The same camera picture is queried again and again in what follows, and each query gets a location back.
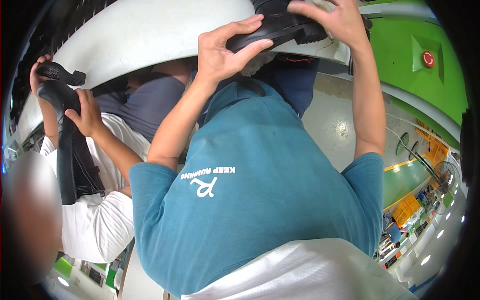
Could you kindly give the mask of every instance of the hand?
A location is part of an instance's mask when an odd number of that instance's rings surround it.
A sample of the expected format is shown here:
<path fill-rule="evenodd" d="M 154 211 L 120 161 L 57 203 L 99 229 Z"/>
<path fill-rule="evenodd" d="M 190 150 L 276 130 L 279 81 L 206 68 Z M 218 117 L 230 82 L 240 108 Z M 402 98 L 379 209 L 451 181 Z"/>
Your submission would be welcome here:
<path fill-rule="evenodd" d="M 237 53 L 225 48 L 229 38 L 237 34 L 248 34 L 262 25 L 264 16 L 253 15 L 250 18 L 231 22 L 213 31 L 202 33 L 198 37 L 198 73 L 195 80 L 211 84 L 215 89 L 218 83 L 240 72 L 255 55 L 271 47 L 273 41 L 261 39 L 250 43 Z"/>
<path fill-rule="evenodd" d="M 38 94 L 37 94 L 38 85 L 42 82 L 50 80 L 50 78 L 38 75 L 35 72 L 35 70 L 38 68 L 38 66 L 41 63 L 44 63 L 45 61 L 52 61 L 52 60 L 53 60 L 53 57 L 50 54 L 40 56 L 36 60 L 36 63 L 33 64 L 32 69 L 30 70 L 30 88 L 32 89 L 32 94 L 34 94 L 37 98 L 38 98 Z"/>
<path fill-rule="evenodd" d="M 292 1 L 288 11 L 302 14 L 320 23 L 332 36 L 350 48 L 358 49 L 368 44 L 365 26 L 355 0 L 328 0 L 336 5 L 326 12 L 305 1 Z"/>
<path fill-rule="evenodd" d="M 65 111 L 65 116 L 77 125 L 78 130 L 80 130 L 84 136 L 96 139 L 97 136 L 104 133 L 105 130 L 108 131 L 103 124 L 100 108 L 90 90 L 77 88 L 75 92 L 78 94 L 78 99 L 80 100 L 80 116 L 71 108 Z"/>

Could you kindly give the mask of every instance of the gray pants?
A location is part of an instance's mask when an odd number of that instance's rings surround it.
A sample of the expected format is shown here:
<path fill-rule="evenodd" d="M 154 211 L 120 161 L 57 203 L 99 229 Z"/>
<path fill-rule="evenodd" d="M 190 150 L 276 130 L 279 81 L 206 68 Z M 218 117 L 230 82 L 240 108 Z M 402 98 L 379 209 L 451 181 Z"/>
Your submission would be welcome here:
<path fill-rule="evenodd" d="M 183 83 L 166 75 L 143 84 L 128 100 L 119 92 L 99 95 L 95 100 L 101 112 L 119 116 L 152 142 L 160 123 L 180 100 L 184 90 Z"/>

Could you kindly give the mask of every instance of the red wire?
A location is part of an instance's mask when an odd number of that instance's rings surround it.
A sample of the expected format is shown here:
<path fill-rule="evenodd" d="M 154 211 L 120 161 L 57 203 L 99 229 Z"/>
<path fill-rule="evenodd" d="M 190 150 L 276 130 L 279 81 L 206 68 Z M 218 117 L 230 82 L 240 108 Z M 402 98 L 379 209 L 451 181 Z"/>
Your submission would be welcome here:
<path fill-rule="evenodd" d="M 299 61 L 308 61 L 308 62 L 312 62 L 312 60 L 315 59 L 315 57 L 310 57 L 309 59 L 302 59 L 302 60 L 291 60 L 289 58 L 283 58 L 283 57 L 280 57 L 278 58 L 279 60 L 285 60 L 285 61 L 292 61 L 292 62 L 299 62 Z"/>
<path fill-rule="evenodd" d="M 315 52 L 315 55 L 317 55 L 317 52 L 318 52 L 318 51 L 327 48 L 327 47 L 330 46 L 331 44 L 333 44 L 333 41 L 332 41 L 330 44 L 326 45 L 325 47 L 322 47 L 322 48 L 318 49 L 318 50 Z M 286 58 L 286 57 L 279 57 L 278 59 L 279 59 L 279 60 L 285 60 L 285 61 L 292 61 L 292 62 L 299 62 L 299 61 L 312 62 L 312 61 L 315 59 L 315 57 L 310 57 L 310 58 L 308 58 L 308 59 L 302 59 L 302 60 L 291 60 L 291 59 Z"/>

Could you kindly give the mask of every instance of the boot heel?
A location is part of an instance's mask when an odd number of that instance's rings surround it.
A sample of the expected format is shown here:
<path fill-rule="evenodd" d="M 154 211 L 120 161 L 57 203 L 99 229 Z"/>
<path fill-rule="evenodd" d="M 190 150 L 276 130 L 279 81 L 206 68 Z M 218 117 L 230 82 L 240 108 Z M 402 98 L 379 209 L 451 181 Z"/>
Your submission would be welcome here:
<path fill-rule="evenodd" d="M 298 45 L 321 41 L 327 38 L 324 28 L 318 23 L 308 23 L 299 28 L 295 33 L 295 41 Z"/>

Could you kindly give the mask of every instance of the blue shirt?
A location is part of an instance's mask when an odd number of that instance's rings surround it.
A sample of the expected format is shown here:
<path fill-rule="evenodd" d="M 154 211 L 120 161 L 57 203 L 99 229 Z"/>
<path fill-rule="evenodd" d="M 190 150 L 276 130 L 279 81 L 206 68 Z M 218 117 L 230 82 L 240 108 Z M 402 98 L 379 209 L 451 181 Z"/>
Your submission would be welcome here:
<path fill-rule="evenodd" d="M 364 154 L 339 173 L 289 104 L 260 84 L 264 97 L 237 83 L 215 95 L 180 174 L 130 169 L 142 267 L 177 298 L 292 240 L 343 238 L 369 256 L 378 246 L 382 157 Z"/>
<path fill-rule="evenodd" d="M 388 234 L 390 235 L 391 237 L 391 242 L 393 244 L 395 244 L 396 242 L 400 241 L 400 239 L 402 238 L 402 233 L 400 232 L 400 229 L 398 229 L 398 226 L 393 224 L 392 226 L 390 226 L 389 229 L 386 230 L 388 232 Z"/>

